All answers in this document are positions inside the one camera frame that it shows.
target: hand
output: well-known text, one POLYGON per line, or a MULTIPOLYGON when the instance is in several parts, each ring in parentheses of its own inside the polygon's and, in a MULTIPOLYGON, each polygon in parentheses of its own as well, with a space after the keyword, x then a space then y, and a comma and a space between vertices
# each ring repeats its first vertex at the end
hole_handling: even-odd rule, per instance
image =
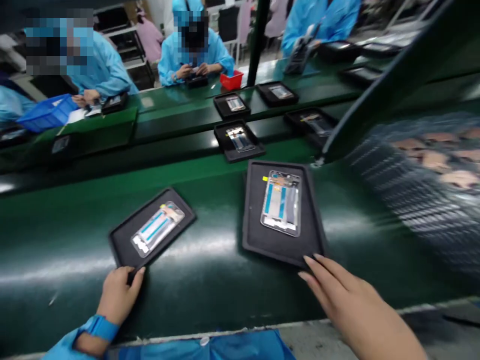
POLYGON ((189 64, 183 64, 176 72, 177 79, 186 79, 192 73, 192 67, 189 64))
POLYGON ((100 99, 100 93, 95 89, 86 89, 83 91, 83 97, 87 104, 95 105, 95 100, 100 99))
POLYGON ((109 273, 103 283, 103 292, 96 313, 118 326, 122 325, 130 314, 144 280, 145 268, 142 267, 135 274, 131 286, 128 286, 127 278, 133 270, 131 266, 119 267, 109 273))
POLYGON ((71 99, 79 108, 84 108, 87 105, 83 95, 73 95, 71 99))
POLYGON ((331 259, 304 258, 314 276, 298 275, 360 360, 427 359, 412 330, 372 285, 331 259))
POLYGON ((209 65, 206 62, 203 62, 196 71, 197 76, 207 76, 210 72, 209 65))
MULTIPOLYGON (((96 313, 118 326, 122 325, 132 310, 144 280, 145 268, 142 267, 135 274, 131 286, 128 286, 127 278, 133 270, 131 266, 119 267, 111 271, 103 282, 103 292, 96 313)), ((101 358, 109 347, 109 342, 83 332, 75 341, 74 347, 81 353, 101 358)))

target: pink jacket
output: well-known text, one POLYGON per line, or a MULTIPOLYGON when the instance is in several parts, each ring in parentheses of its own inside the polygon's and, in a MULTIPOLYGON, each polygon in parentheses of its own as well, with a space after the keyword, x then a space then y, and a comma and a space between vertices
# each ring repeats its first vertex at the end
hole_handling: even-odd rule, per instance
POLYGON ((162 58, 162 41, 164 36, 153 22, 143 16, 142 19, 143 23, 138 22, 136 24, 136 33, 145 50, 146 59, 153 64, 162 58))

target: metal pole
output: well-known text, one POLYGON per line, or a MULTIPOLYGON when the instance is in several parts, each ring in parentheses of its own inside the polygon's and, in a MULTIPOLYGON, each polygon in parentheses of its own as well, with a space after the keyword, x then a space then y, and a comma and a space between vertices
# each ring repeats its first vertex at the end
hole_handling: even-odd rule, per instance
POLYGON ((250 68, 248 69, 248 80, 246 81, 246 85, 248 87, 255 85, 260 55, 262 54, 262 41, 265 33, 265 26, 267 25, 267 18, 269 16, 269 9, 270 0, 258 0, 255 29, 253 30, 251 37, 250 68))
POLYGON ((383 35, 385 35, 387 33, 387 31, 389 30, 389 28, 391 26, 393 26, 393 24, 395 24, 395 22, 397 21, 397 19, 399 18, 400 14, 404 11, 404 9, 407 7, 408 4, 410 4, 412 0, 405 0, 403 2, 403 4, 400 6, 400 8, 398 9, 398 11, 395 13, 395 15, 393 15, 393 17, 391 18, 390 22, 388 23, 388 25, 386 26, 385 30, 383 30, 383 35))

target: factory worker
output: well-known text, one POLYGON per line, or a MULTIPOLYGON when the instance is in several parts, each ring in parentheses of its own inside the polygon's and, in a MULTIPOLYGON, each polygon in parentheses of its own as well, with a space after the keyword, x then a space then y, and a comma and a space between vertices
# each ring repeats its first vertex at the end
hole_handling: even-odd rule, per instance
POLYGON ((44 19, 40 28, 27 28, 27 37, 58 37, 60 67, 78 87, 72 97, 80 107, 94 105, 123 92, 137 94, 120 54, 92 27, 73 27, 73 19, 44 19))
POLYGON ((290 56, 310 25, 320 24, 316 45, 346 40, 359 15, 361 0, 296 0, 286 22, 281 49, 290 56))
POLYGON ((220 36, 208 27, 208 15, 201 0, 173 0, 172 9, 175 31, 161 46, 158 63, 161 84, 179 84, 192 75, 232 76, 234 59, 220 36))
POLYGON ((35 103, 25 96, 0 85, 0 130, 10 127, 34 106, 35 103))

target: black case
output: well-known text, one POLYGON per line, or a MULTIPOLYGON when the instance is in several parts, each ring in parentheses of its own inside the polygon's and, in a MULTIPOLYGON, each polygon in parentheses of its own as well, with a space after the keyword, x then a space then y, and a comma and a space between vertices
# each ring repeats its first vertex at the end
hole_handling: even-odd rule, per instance
POLYGON ((33 136, 33 133, 24 128, 12 128, 0 131, 0 149, 26 143, 33 136), (15 137, 2 139, 8 137, 11 133, 18 132, 15 137))
POLYGON ((243 247, 285 263, 305 267, 304 255, 326 255, 325 239, 308 167, 296 163, 250 160, 243 214, 243 247), (271 229, 260 222, 267 186, 263 177, 268 177, 271 170, 301 176, 301 222, 298 237, 271 229))
POLYGON ((295 132, 300 136, 307 136, 308 141, 316 148, 322 149, 327 142, 331 132, 337 126, 339 121, 334 117, 323 112, 319 107, 308 107, 301 110, 287 112, 283 119, 293 127, 295 132), (317 135, 317 133, 309 126, 305 121, 302 121, 301 115, 317 113, 325 120, 325 134, 323 136, 317 135))
POLYGON ((117 111, 123 110, 125 108, 125 103, 129 98, 129 95, 126 92, 119 94, 120 102, 117 102, 114 105, 110 105, 110 101, 115 98, 115 96, 110 96, 101 107, 102 115, 107 115, 111 113, 116 113, 117 111))
POLYGON ((329 64, 353 63, 362 53, 362 48, 348 41, 333 41, 321 43, 318 46, 317 56, 329 64), (333 44, 348 44, 345 48, 335 48, 333 44))
POLYGON ((223 95, 215 96, 213 98, 213 104, 215 105, 216 110, 218 111, 218 113, 220 114, 223 120, 242 119, 250 115, 250 113, 252 112, 250 107, 245 103, 242 97, 238 95, 236 92, 229 92, 223 95), (227 98, 234 95, 238 96, 242 104, 245 105, 245 109, 235 111, 235 112, 230 111, 230 108, 227 104, 227 98))
POLYGON ((185 80, 189 89, 196 89, 207 86, 209 84, 209 78, 206 76, 197 76, 194 78, 187 78, 185 80))
POLYGON ((340 79, 343 81, 349 83, 349 84, 354 84, 360 88, 366 89, 370 85, 374 83, 375 80, 370 80, 368 78, 365 78, 363 76, 359 76, 358 74, 352 72, 352 70, 355 69, 361 69, 361 68, 366 68, 369 69, 375 73, 378 73, 379 75, 383 74, 383 71, 380 71, 376 68, 370 67, 370 66, 355 66, 355 67, 350 67, 348 69, 342 70, 338 72, 338 76, 340 79))
POLYGON ((194 212, 180 195, 171 187, 165 188, 108 234, 108 241, 117 267, 131 266, 135 268, 134 272, 136 272, 165 250, 195 219, 194 212), (174 202, 185 213, 185 217, 147 257, 141 257, 130 240, 142 225, 155 214, 160 206, 167 201, 174 202))
POLYGON ((363 45, 361 48, 361 54, 366 58, 371 59, 388 59, 396 56, 401 52, 403 47, 393 45, 393 44, 384 44, 380 42, 369 42, 368 44, 363 45), (385 50, 374 50, 367 48, 368 45, 378 45, 385 47, 385 50))
POLYGON ((263 101, 271 108, 275 107, 282 107, 282 106, 288 106, 288 105, 295 105, 296 103, 299 102, 299 96, 293 91, 291 88, 286 86, 283 82, 281 81, 270 81, 270 82, 265 82, 261 83, 255 86, 258 92, 260 93, 261 98, 263 101), (279 99, 274 95, 273 92, 269 90, 271 86, 274 85, 281 85, 285 89, 287 89, 289 92, 293 94, 293 96, 285 98, 285 99, 279 99))
POLYGON ((255 136, 255 134, 243 120, 234 120, 217 125, 213 128, 213 133, 215 134, 218 144, 223 150, 226 160, 229 163, 236 163, 242 160, 256 158, 265 154, 263 144, 259 141, 259 139, 255 136), (244 152, 238 152, 235 148, 232 140, 230 140, 229 136, 227 135, 227 130, 239 126, 245 129, 249 140, 252 144, 255 145, 254 149, 244 152))

